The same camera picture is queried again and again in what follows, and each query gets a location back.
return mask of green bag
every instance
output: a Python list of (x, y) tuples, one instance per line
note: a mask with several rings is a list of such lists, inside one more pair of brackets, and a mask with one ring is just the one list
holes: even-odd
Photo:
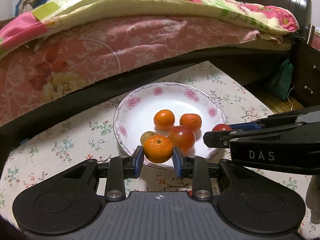
[(287, 59), (281, 64), (278, 73), (266, 82), (266, 88), (282, 101), (286, 101), (289, 93), (292, 69), (293, 66)]

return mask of white cable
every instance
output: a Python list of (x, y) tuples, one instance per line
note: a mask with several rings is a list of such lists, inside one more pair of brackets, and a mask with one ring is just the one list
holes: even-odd
[(292, 111), (292, 109), (293, 109), (293, 104), (292, 104), (291, 101), (289, 100), (289, 94), (290, 94), (291, 90), (294, 89), (294, 83), (293, 83), (292, 81), (291, 81), (291, 83), (292, 83), (293, 87), (289, 90), (289, 93), (288, 93), (288, 96), (287, 96), (287, 100), (288, 100), (288, 101), (290, 102), (290, 104), (291, 104), (290, 111)]

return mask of bed frame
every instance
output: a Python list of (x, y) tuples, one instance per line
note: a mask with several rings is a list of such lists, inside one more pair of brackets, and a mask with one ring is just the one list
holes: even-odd
[[(286, 8), (296, 16), (300, 28), (308, 25), (308, 22), (305, 24), (305, 19), (308, 18), (308, 0), (239, 1), (272, 4)], [(97, 104), (199, 62), (209, 60), (237, 81), (243, 76), (239, 73), (239, 66), (246, 68), (246, 76), (249, 78), (240, 82), (245, 85), (244, 83), (257, 81), (272, 75), (287, 57), (288, 52), (258, 49), (234, 47), (202, 49), (106, 78), (82, 90), (40, 106), (0, 127), (0, 169), (3, 169), (10, 151), (19, 146), (21, 141), (32, 138), (57, 123)]]

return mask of floral plate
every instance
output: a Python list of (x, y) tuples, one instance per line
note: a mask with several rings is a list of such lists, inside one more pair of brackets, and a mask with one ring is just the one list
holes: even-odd
[[(174, 113), (174, 125), (179, 125), (183, 114), (200, 115), (202, 127), (196, 133), (196, 143), (189, 154), (209, 160), (218, 153), (219, 149), (208, 148), (202, 137), (215, 125), (227, 122), (219, 104), (196, 88), (180, 83), (162, 82), (134, 90), (121, 101), (116, 110), (113, 119), (114, 132), (120, 146), (128, 155), (132, 155), (140, 145), (140, 137), (144, 132), (155, 131), (153, 117), (162, 109), (169, 109)], [(167, 132), (156, 132), (167, 135)], [(174, 170), (172, 158), (160, 164), (152, 163), (145, 158), (144, 164), (161, 170)]]

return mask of table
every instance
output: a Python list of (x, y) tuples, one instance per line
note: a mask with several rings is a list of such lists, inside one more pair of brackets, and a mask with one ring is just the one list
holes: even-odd
[[(214, 98), (222, 107), (229, 123), (250, 122), (272, 114), (263, 103), (244, 87), (216, 68), (202, 62), (176, 72), (156, 82), (181, 82), (196, 87)], [(127, 94), (113, 98), (55, 125), (13, 150), (0, 180), (0, 213), (12, 223), (12, 203), (24, 189), (31, 187), (85, 159), (95, 158), (105, 163), (122, 155), (113, 132), (116, 107)], [(230, 152), (221, 150), (211, 161), (230, 158)], [(305, 199), (311, 176), (252, 169), (296, 191)], [(104, 194), (106, 179), (100, 180), (97, 193)], [(125, 181), (130, 191), (176, 191), (192, 187), (189, 179), (177, 179), (172, 171), (160, 171), (144, 166), (139, 179)], [(212, 188), (218, 194), (216, 180)], [(306, 238), (320, 236), (320, 226), (310, 222), (310, 210), (301, 223), (299, 232)]]

